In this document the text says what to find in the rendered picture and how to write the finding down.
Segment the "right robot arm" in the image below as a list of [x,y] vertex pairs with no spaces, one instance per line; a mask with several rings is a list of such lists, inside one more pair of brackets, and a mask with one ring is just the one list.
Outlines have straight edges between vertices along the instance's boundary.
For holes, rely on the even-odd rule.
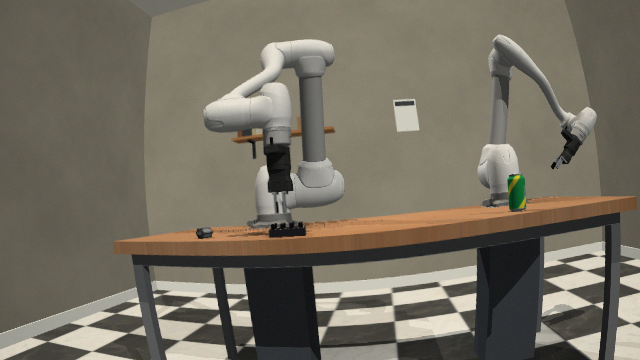
[[[303,159],[297,173],[290,173],[293,191],[286,194],[287,213],[282,214],[281,192],[277,195],[279,214],[275,213],[274,197],[268,192],[267,166],[263,166],[255,182],[257,219],[247,221],[251,228],[271,227],[273,223],[280,227],[282,222],[286,222],[286,226],[289,222],[298,224],[292,220],[291,209],[329,205],[344,194],[344,178],[333,169],[325,154],[321,76],[334,62],[333,46],[320,40],[295,40],[270,43],[263,51],[260,62],[264,71],[203,111],[205,127],[213,132],[291,128],[292,106],[288,89],[282,83],[272,82],[279,77],[283,65],[283,69],[294,68],[299,77]],[[247,98],[259,90],[258,97]]]

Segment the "green and yellow drink can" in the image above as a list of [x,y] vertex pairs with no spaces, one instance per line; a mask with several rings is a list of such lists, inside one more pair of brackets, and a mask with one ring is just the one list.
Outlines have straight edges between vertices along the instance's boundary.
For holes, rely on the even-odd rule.
[[526,209],[525,178],[522,174],[510,174],[507,179],[509,210],[511,212],[524,211]]

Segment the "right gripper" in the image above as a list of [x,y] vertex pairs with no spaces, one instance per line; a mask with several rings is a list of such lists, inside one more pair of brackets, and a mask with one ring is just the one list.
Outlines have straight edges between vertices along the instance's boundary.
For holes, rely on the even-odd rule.
[[293,181],[290,177],[290,147],[288,147],[291,145],[291,128],[267,128],[263,130],[262,134],[269,175],[268,192],[272,192],[275,213],[279,213],[277,195],[282,191],[283,213],[287,213],[286,194],[288,191],[293,191]]

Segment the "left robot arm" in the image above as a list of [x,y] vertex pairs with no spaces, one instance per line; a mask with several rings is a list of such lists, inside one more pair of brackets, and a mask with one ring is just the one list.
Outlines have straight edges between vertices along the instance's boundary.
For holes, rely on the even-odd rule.
[[571,133],[573,127],[579,127],[587,137],[595,125],[597,115],[589,107],[583,109],[577,116],[563,111],[544,74],[525,51],[510,38],[497,35],[493,40],[493,47],[488,60],[492,77],[488,144],[482,150],[477,173],[482,185],[491,190],[492,198],[482,200],[482,205],[498,207],[509,205],[507,179],[510,174],[519,173],[516,153],[509,144],[505,144],[509,81],[512,78],[514,66],[539,85],[552,111],[559,119],[562,130],[567,126],[567,130]]

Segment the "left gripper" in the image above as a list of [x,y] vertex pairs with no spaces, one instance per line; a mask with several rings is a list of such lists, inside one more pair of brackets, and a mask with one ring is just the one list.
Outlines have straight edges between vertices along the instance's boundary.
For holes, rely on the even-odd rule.
[[[585,132],[579,127],[573,127],[571,133],[567,130],[567,126],[565,129],[561,131],[562,136],[567,140],[563,152],[560,154],[559,158],[555,157],[552,165],[550,166],[552,169],[555,167],[559,169],[561,164],[569,164],[572,156],[574,156],[586,139]],[[558,161],[559,160],[559,161]]]

